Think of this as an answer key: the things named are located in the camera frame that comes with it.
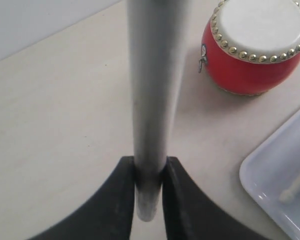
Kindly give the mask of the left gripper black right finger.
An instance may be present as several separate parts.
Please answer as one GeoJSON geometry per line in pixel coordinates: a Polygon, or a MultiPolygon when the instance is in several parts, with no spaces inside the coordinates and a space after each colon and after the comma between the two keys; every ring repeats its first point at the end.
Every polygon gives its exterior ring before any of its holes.
{"type": "Polygon", "coordinates": [[[169,240],[267,240],[215,204],[176,157],[162,173],[162,206],[169,240]]]}

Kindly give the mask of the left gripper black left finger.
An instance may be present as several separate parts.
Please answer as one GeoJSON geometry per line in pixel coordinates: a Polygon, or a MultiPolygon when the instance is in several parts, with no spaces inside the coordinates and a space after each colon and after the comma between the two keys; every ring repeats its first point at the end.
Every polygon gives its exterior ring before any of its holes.
{"type": "Polygon", "coordinates": [[[81,207],[33,237],[35,240],[128,240],[135,204],[133,157],[123,156],[81,207]]]}

